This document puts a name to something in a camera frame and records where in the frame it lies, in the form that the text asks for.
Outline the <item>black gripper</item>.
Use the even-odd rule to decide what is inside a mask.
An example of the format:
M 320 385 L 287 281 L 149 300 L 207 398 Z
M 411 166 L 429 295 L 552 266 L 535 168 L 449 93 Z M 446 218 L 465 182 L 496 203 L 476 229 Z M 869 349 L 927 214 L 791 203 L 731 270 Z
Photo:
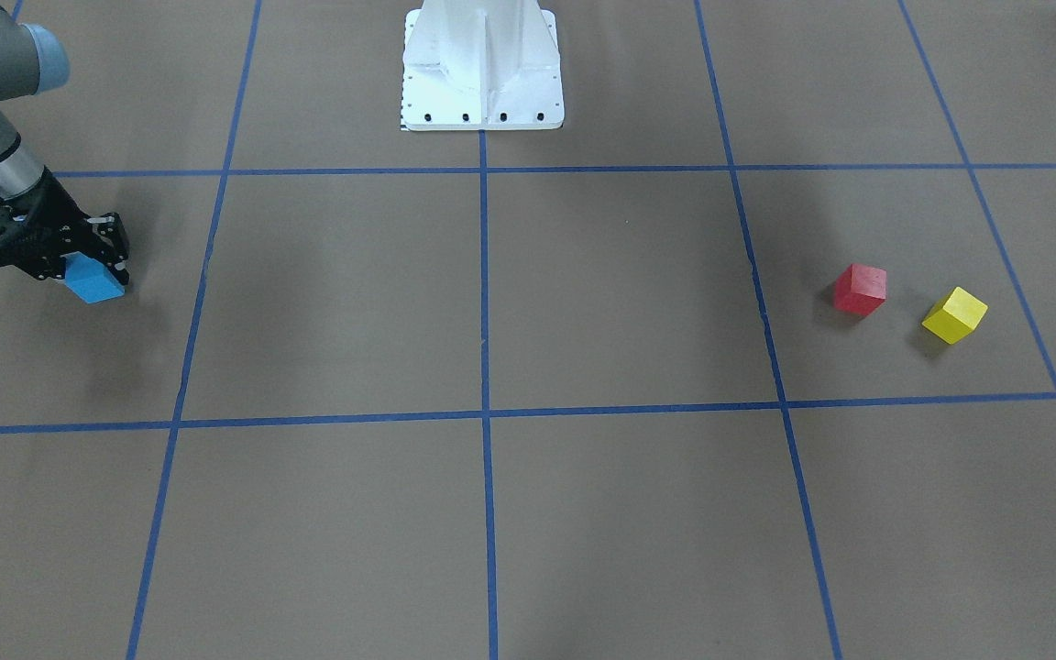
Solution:
M 128 287 L 129 242 L 118 214 L 86 214 L 48 169 L 29 191 L 0 195 L 0 268 L 63 280 L 64 256 L 72 252 L 99 260 Z

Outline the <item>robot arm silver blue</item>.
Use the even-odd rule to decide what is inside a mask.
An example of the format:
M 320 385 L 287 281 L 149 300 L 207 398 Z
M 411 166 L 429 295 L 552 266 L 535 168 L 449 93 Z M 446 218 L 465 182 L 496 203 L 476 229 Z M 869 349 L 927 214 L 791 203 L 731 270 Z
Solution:
M 67 50 L 46 27 L 0 5 L 0 103 L 70 80 Z M 0 108 L 0 268 L 61 281 L 84 303 L 122 296 L 129 243 L 117 214 L 86 214 Z

